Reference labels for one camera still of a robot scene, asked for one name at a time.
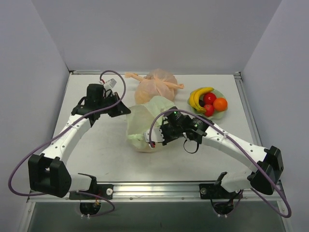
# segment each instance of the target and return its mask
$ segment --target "green plate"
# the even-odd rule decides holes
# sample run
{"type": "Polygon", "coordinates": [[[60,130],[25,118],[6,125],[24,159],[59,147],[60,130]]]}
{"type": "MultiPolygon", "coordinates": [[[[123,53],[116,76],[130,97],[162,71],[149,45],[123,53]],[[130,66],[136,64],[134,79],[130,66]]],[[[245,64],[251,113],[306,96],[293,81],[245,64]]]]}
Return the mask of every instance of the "green plate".
{"type": "MultiPolygon", "coordinates": [[[[217,98],[224,98],[224,99],[226,99],[225,96],[224,96],[220,91],[218,91],[218,90],[216,90],[216,89],[214,89],[211,93],[214,93],[214,94],[216,95],[217,98]]],[[[201,96],[199,97],[199,99],[200,99],[200,100],[203,100],[203,96],[204,96],[204,95],[201,95],[201,96]]],[[[212,119],[212,118],[214,118],[214,119],[220,119],[220,118],[222,118],[222,117],[224,116],[224,114],[225,114],[225,112],[227,111],[227,109],[226,109],[225,111],[221,111],[221,112],[215,110],[214,113],[213,113],[213,115],[210,116],[210,117],[206,117],[204,114],[199,113],[199,112],[198,112],[196,109],[194,109],[193,107],[190,107],[190,111],[191,111],[192,113],[196,114],[196,115],[199,115],[199,116],[202,116],[202,117],[205,117],[205,118],[208,118],[208,119],[212,119]]]]}

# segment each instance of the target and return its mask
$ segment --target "green plastic bag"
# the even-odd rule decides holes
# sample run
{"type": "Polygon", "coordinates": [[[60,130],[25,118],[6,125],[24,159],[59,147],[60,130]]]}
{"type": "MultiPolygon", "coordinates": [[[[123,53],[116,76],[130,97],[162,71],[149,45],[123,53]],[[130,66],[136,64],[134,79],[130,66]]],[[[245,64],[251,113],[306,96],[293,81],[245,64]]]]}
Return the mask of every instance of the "green plastic bag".
{"type": "MultiPolygon", "coordinates": [[[[175,104],[162,96],[153,97],[148,103],[135,105],[130,107],[131,113],[126,115],[126,141],[131,144],[139,152],[154,152],[159,150],[162,145],[158,144],[151,149],[145,141],[144,132],[149,130],[151,123],[155,117],[175,104]]],[[[163,117],[160,117],[155,127],[162,124],[163,117]]]]}

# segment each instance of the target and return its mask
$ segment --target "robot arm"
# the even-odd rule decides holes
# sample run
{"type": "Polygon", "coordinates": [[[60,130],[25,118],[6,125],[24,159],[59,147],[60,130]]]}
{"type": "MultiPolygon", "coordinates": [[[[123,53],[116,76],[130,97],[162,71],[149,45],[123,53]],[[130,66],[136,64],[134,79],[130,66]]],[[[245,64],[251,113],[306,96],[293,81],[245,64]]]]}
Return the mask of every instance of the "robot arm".
{"type": "Polygon", "coordinates": [[[115,104],[119,100],[118,94],[112,91],[115,84],[114,79],[109,80],[104,85],[90,84],[87,88],[87,95],[74,107],[62,131],[68,127],[71,127],[71,129],[51,143],[40,155],[33,154],[29,158],[28,170],[32,190],[57,197],[64,197],[68,192],[78,190],[96,194],[96,178],[86,174],[70,174],[66,168],[66,163],[81,137],[94,125],[101,114],[115,117],[131,113],[120,102],[111,109],[90,114],[75,125],[73,124],[89,112],[115,104]]]}
{"type": "MultiPolygon", "coordinates": [[[[226,136],[234,139],[275,184],[277,184],[283,171],[281,152],[278,148],[272,146],[270,149],[267,149],[248,143],[224,131],[211,120],[208,120],[208,122],[215,128],[198,118],[184,116],[178,111],[170,112],[165,117],[166,120],[163,121],[162,125],[152,130],[153,142],[166,145],[175,139],[184,137],[186,140],[196,141],[197,148],[200,144],[212,146],[247,166],[247,169],[241,172],[221,173],[215,185],[223,187],[227,192],[250,188],[254,188],[266,195],[271,195],[274,192],[274,188],[266,178],[242,153],[239,147],[227,139],[226,136]]],[[[144,137],[149,142],[149,131],[144,133],[144,137]]]]}

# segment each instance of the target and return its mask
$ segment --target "gray wall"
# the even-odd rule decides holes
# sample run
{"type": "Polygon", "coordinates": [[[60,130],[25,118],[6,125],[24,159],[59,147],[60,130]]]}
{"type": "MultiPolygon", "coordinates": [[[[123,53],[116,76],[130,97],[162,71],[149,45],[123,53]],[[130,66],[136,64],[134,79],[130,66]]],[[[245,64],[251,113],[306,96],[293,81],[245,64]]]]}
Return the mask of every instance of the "gray wall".
{"type": "Polygon", "coordinates": [[[32,0],[70,70],[242,71],[281,0],[32,0]]]}
{"type": "MultiPolygon", "coordinates": [[[[27,198],[9,174],[50,138],[69,73],[30,0],[0,1],[0,231],[17,231],[27,198]]],[[[27,165],[14,179],[29,191],[27,165]]]]}
{"type": "Polygon", "coordinates": [[[282,150],[295,232],[309,231],[308,10],[308,0],[283,0],[243,72],[263,145],[282,150]]]}

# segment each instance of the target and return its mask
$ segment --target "banana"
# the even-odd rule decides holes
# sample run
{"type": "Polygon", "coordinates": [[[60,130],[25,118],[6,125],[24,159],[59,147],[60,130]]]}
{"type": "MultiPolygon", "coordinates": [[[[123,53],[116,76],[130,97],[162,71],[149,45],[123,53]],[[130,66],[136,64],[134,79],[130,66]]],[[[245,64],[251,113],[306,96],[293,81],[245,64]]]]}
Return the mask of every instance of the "banana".
{"type": "Polygon", "coordinates": [[[206,112],[206,109],[204,107],[201,107],[198,103],[199,97],[201,95],[209,93],[213,90],[214,89],[212,87],[204,87],[204,88],[200,88],[200,89],[197,89],[196,91],[194,91],[193,101],[194,101],[194,104],[195,104],[196,107],[193,107],[193,108],[195,108],[199,113],[205,113],[206,112]]]}
{"type": "Polygon", "coordinates": [[[199,91],[200,89],[202,89],[202,88],[198,88],[198,89],[194,90],[194,91],[190,94],[189,104],[190,104],[190,106],[191,106],[192,108],[197,109],[197,105],[196,105],[195,102],[194,102],[194,95],[195,95],[195,93],[196,93],[197,91],[199,91]]]}

